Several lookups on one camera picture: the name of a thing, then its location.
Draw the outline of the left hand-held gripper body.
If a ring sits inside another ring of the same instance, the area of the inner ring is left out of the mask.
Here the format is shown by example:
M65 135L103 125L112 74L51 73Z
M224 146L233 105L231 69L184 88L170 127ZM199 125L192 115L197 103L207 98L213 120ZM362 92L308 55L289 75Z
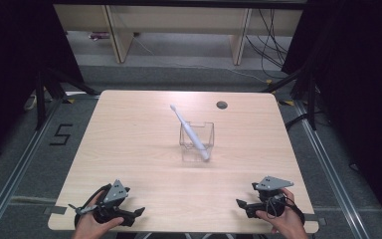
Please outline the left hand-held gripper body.
M128 196L128 187L124 187L117 179L113 184L107 184L98 189L82 207L70 204L76 212L74 219L78 223L80 217L88 212L94 214L98 223L105 223L116 217L130 217L128 211L121 210L119 205Z

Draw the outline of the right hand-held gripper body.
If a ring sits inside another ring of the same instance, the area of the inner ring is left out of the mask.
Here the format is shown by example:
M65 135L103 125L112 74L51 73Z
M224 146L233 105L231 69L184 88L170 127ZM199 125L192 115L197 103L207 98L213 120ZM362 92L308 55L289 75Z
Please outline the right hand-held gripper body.
M260 203L263 204L262 211L274 217L279 217L284 213L287 198L283 194L282 188L293 186L291 181L268 175L260 182L253 182L252 186L259 193Z

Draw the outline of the clear plastic container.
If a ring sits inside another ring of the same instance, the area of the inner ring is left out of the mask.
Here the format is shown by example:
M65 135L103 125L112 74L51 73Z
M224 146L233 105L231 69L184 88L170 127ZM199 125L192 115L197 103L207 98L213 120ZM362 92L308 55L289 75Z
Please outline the clear plastic container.
M199 142L195 144L186 128L183 125L180 127L179 144L182 160L187 162L207 162L211 158L211 151L214 146L214 124L212 122L188 121L188 125Z

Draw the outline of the white electric toothbrush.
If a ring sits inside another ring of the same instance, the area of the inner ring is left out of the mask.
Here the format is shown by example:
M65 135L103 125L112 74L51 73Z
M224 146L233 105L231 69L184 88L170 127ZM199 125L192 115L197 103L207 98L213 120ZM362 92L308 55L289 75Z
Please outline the white electric toothbrush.
M191 139L193 146L199 151L201 157L204 160L208 160L210 158L209 152L206 149L205 145L202 143L196 132L192 129L191 125L183 118L180 112L176 109L174 105L171 105L170 108L175 112L177 118L181 122L186 134Z

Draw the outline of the person's right hand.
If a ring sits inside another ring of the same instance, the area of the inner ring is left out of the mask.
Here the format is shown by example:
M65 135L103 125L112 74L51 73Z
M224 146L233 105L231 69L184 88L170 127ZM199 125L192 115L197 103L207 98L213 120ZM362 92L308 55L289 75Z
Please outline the person's right hand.
M264 211L257 211L256 215L272 225L271 232L273 234L280 233L286 239L308 239L303 223L293 210L295 206L294 195L286 188L282 188L282 192L286 196L287 207L281 216L274 217Z

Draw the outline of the person's left hand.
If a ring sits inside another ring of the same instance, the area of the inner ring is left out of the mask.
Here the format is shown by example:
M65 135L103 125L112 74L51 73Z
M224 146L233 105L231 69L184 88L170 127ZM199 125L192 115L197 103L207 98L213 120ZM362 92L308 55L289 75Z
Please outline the person's left hand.
M82 215L71 239L100 239L109 230L119 226L124 219L116 217L105 223L98 223L92 212Z

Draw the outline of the grey tape strip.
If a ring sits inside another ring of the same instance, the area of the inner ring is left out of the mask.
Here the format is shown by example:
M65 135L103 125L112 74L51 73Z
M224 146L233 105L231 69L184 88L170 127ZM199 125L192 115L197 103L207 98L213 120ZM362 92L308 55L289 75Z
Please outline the grey tape strip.
M45 215L51 215L51 214L59 214L64 215L67 211L66 207L62 206L49 206L44 209Z

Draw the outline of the black metal stand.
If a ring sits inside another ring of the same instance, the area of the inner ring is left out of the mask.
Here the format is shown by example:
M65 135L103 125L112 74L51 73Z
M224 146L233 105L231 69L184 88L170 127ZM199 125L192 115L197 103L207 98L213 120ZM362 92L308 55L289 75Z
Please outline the black metal stand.
M43 68L38 72L36 78L36 100L37 100L37 126L40 129L45 123L47 114L45 107L45 91L48 91L54 100L63 100L67 97L61 82L85 92L90 96L99 96L100 92L88 87L84 82L77 81L69 75L52 68Z
M262 93L272 93L277 89L294 82L294 85L290 91L290 96L293 100L307 99L307 111L305 114L297 117L294 122L298 120L306 119L308 124L313 130L316 130L315 125L315 77L310 70L305 67L296 70L294 73L288 75L284 79L278 81L275 84L269 85L266 89L262 90Z

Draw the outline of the black curtain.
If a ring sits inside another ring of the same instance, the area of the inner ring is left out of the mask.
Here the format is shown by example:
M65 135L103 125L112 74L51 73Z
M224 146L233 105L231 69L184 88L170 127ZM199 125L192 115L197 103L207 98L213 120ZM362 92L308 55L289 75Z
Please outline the black curtain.
M0 0L0 144L50 70L83 80L54 1Z
M302 66L343 3L316 84L333 124L382 205L382 0L307 0L283 71Z

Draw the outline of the small pink object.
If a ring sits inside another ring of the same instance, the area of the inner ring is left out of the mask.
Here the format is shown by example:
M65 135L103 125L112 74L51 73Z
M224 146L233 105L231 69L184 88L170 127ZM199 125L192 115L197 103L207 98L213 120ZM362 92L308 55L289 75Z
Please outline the small pink object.
M107 40L110 38L109 32L91 32L89 38L93 41Z

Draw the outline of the light wooden shelf unit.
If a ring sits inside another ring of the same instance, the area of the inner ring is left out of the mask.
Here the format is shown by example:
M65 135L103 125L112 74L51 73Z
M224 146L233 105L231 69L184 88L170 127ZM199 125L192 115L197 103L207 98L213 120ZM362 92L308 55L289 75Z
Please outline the light wooden shelf unit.
M241 64L249 35L291 37L300 10L256 8L142 7L120 5L54 6L66 31L107 32L115 59L126 60L135 33L188 33L227 35L233 64Z

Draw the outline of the aluminium floor rail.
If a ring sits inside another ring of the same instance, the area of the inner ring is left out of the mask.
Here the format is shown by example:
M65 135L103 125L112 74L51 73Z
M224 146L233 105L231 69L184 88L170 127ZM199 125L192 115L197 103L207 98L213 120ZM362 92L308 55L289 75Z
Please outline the aluminium floor rail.
M5 180L2 188L0 189L0 220L11 201L11 198L18 188L25 172L27 171L34 154L36 153L46 131L49 128L49 124L62 104L62 100L53 100L49 105L49 109L45 111L45 119L36 128L28 141L28 144L24 147L22 154L18 157L16 164L14 165L11 173Z
M370 239L360 214L338 176L317 131L312 128L307 119L302 121L302 125L354 238Z

